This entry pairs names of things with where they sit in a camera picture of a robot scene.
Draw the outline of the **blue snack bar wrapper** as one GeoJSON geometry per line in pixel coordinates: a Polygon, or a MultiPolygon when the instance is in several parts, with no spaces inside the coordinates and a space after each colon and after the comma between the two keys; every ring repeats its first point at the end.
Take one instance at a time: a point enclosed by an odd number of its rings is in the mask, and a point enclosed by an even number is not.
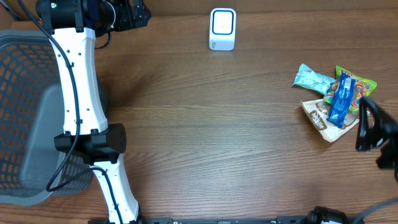
{"type": "Polygon", "coordinates": [[[352,103],[356,80],[347,73],[340,75],[339,84],[335,90],[327,121],[342,128],[346,115],[352,103]]]}

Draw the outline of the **green snack bag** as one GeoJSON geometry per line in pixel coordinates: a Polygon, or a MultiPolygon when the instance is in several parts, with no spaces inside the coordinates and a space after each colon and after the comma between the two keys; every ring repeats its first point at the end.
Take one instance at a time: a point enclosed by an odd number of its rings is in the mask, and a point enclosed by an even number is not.
{"type": "Polygon", "coordinates": [[[340,82],[340,75],[341,74],[346,74],[350,76],[352,79],[356,80],[355,82],[355,87],[354,87],[354,93],[353,93],[353,99],[351,100],[351,105],[349,110],[352,113],[358,114],[359,113],[359,100],[363,96],[369,96],[377,87],[377,83],[373,80],[366,79],[363,77],[359,77],[351,73],[349,70],[342,68],[340,66],[336,66],[335,68],[336,72],[336,80],[330,85],[328,91],[323,97],[323,100],[329,104],[332,103],[332,99],[334,97],[335,90],[338,87],[338,84],[340,82]]]}

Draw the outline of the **beige cookie snack bag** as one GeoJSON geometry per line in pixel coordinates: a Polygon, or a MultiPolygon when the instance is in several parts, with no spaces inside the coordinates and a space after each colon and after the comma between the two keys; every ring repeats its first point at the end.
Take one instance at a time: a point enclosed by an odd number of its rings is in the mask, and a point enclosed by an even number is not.
{"type": "Polygon", "coordinates": [[[342,128],[327,121],[330,112],[330,104],[323,99],[302,101],[301,105],[311,123],[320,132],[324,140],[328,142],[335,142],[359,122],[359,118],[351,112],[346,115],[342,128]]]}

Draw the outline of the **light blue snack packet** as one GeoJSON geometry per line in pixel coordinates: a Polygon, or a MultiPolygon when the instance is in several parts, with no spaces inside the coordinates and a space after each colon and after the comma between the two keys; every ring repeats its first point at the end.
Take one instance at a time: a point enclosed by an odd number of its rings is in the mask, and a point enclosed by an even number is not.
{"type": "Polygon", "coordinates": [[[295,76],[293,85],[298,85],[302,88],[313,90],[325,95],[329,90],[330,85],[335,81],[336,80],[334,78],[317,73],[306,64],[302,63],[295,76]]]}

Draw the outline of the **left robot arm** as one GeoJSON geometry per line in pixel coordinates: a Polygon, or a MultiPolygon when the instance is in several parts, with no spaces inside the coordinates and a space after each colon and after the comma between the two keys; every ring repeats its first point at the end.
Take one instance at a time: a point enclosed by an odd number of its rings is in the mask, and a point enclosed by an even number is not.
{"type": "Polygon", "coordinates": [[[57,59],[65,108],[58,151],[77,156],[97,178],[108,207],[108,223],[143,223],[124,166],[126,130],[109,124],[100,100],[95,42],[102,35],[144,27],[151,17],[142,0],[39,0],[39,29],[57,59]]]}

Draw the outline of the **white barcode scanner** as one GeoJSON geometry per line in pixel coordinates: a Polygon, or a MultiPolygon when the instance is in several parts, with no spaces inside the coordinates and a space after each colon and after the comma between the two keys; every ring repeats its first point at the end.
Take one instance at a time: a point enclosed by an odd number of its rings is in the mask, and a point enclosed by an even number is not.
{"type": "Polygon", "coordinates": [[[232,51],[236,38],[236,12],[232,8],[218,7],[210,13],[209,48],[232,51]]]}

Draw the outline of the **grey plastic shopping basket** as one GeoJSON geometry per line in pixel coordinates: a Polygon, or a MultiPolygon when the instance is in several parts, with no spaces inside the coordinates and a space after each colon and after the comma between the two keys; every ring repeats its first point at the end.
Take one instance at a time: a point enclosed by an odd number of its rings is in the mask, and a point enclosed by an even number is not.
{"type": "Polygon", "coordinates": [[[1,203],[31,206],[91,182],[86,173],[55,192],[45,189],[65,157],[53,141],[63,133],[63,61],[41,31],[1,31],[1,203]]]}

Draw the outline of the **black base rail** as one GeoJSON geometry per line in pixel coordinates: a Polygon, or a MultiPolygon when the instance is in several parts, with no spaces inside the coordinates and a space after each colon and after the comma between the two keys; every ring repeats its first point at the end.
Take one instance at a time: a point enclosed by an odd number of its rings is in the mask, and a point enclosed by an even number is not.
{"type": "Polygon", "coordinates": [[[305,216],[281,216],[266,219],[238,219],[238,220],[173,220],[171,218],[139,218],[138,224],[305,224],[305,216]]]}

